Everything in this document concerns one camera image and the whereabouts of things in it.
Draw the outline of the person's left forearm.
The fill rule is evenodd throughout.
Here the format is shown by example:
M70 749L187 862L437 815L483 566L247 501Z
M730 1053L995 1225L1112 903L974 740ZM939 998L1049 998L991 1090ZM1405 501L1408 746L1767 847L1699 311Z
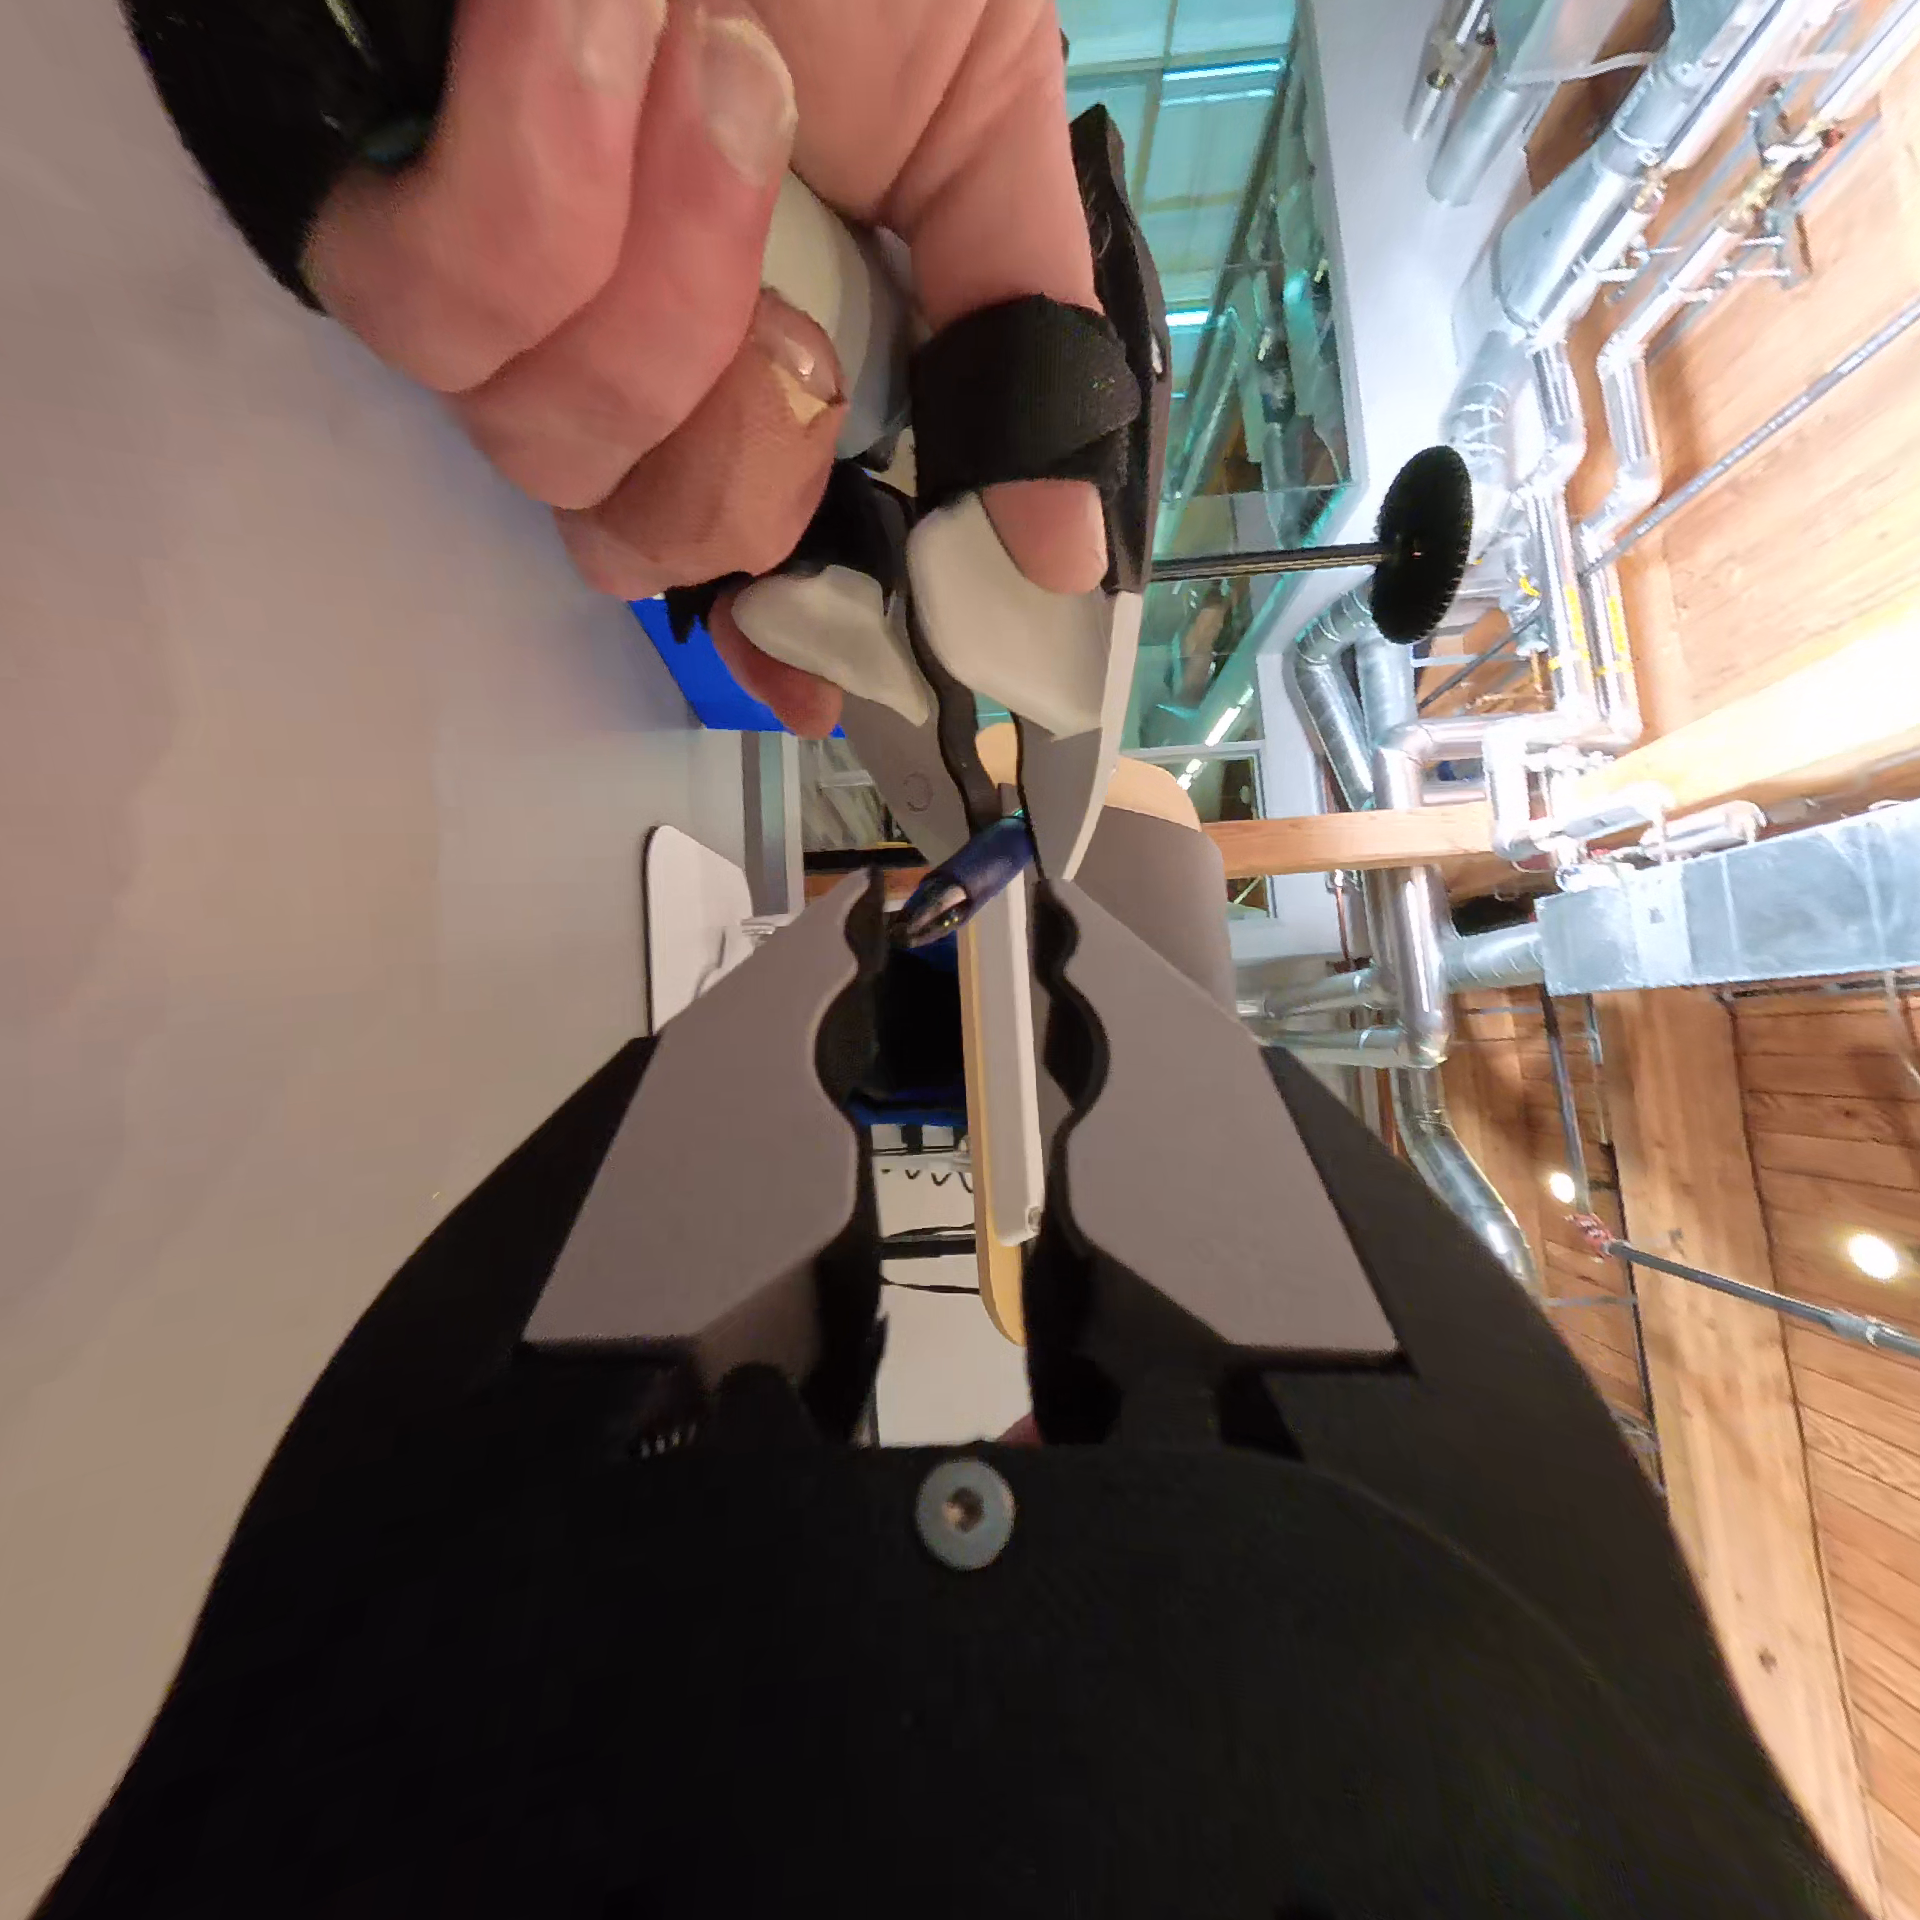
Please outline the person's left forearm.
M181 144L251 252L319 309L304 247L352 174L395 174L441 110L455 3L122 3Z

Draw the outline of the black board with wooden rim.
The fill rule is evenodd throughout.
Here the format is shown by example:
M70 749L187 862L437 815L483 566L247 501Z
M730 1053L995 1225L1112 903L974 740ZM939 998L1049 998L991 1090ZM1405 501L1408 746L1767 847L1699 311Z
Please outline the black board with wooden rim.
M1224 858L1170 766L1134 756L1116 765L1078 880L1170 966L1236 1009ZM1021 1276L1045 1202L1052 1098L1040 1085L1045 1011L1032 1000L1023 880L960 928L957 952L981 1296L995 1332L1023 1346Z

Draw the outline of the silver ceiling pipe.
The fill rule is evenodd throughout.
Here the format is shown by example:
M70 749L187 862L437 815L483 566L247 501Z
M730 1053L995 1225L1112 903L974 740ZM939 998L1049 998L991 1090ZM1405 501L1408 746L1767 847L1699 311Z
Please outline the silver ceiling pipe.
M1368 588L1351 588L1318 612L1289 645L1284 672L1348 812L1372 824L1393 809L1423 806L1429 757L1412 754L1412 736L1421 732L1413 668L1405 645L1382 634ZM1387 1069L1393 1120L1415 1170L1508 1274L1540 1296L1531 1242L1460 1141L1442 1075L1454 1043L1454 995L1537 984L1540 940L1527 928L1460 937L1433 865L1368 869L1361 888L1372 1004L1390 1020L1359 1037L1359 1057Z

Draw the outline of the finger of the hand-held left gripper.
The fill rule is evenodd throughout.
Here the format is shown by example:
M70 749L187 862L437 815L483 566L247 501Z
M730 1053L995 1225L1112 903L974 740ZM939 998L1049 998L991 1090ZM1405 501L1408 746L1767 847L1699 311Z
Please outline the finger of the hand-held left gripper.
M919 523L905 563L931 658L1017 724L1040 876L1072 880L1123 752L1144 593L1036 586L974 492Z
M944 763L939 696L910 647L905 597L832 563L736 588L732 621L760 652L841 691L839 728L882 803L927 865L950 860L973 826Z

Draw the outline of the person's left hand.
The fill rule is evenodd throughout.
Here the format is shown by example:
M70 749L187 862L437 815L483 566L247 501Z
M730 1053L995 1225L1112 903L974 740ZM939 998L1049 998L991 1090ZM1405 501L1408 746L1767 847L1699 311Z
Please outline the person's left hand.
M905 243L931 330L1097 302L1038 3L461 4L430 141L339 182L304 278L592 588L757 576L849 414L826 334L763 290L788 174Z

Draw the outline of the wooden ceiling beam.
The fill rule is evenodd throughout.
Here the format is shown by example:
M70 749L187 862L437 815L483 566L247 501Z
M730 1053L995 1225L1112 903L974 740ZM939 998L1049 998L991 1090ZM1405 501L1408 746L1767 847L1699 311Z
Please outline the wooden ceiling beam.
M1482 801L1216 821L1203 837L1230 880L1439 867L1457 883L1494 883L1525 869L1494 850L1494 814Z

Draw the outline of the blue ballpoint pen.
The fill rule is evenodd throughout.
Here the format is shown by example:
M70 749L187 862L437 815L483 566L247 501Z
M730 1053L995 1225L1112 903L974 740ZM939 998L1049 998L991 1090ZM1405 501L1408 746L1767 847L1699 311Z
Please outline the blue ballpoint pen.
M956 937L1036 860L1035 832L1023 809L974 832L952 856L927 869L888 922L902 950L921 950Z

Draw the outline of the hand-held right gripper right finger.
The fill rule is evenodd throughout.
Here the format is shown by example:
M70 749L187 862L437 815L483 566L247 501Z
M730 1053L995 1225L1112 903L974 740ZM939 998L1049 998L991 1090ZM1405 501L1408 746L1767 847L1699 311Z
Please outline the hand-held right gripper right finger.
M1035 903L1047 1199L1032 1372L1223 1353L1405 1362L1354 1231L1236 1011L1220 855L1165 817L1103 817Z

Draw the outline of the large blue bin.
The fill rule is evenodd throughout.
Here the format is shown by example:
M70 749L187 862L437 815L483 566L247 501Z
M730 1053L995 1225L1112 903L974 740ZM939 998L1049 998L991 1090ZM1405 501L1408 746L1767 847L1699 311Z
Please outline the large blue bin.
M631 605L692 718L730 734L742 756L742 865L754 905L783 913L805 903L805 881L839 881L856 869L887 880L888 903L919 883L914 851L849 740L793 736L774 711L734 684L705 627L676 639L660 599ZM872 1129L895 1129L902 1150L962 1147L969 1133L956 937L884 964L874 993L874 1057L854 1098Z

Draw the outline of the large silver ceiling duct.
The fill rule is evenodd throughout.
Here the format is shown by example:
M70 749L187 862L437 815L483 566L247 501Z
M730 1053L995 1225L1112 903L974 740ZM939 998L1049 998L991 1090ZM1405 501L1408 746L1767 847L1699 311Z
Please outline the large silver ceiling duct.
M1911 973L1918 805L1549 897L1540 964L1553 995Z

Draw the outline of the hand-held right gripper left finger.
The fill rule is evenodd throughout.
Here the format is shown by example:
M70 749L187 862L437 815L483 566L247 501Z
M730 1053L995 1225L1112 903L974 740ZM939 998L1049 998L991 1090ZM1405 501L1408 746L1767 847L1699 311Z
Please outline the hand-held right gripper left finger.
M667 1020L528 1324L698 1372L856 1370L881 1308L870 1147L884 883L844 877Z

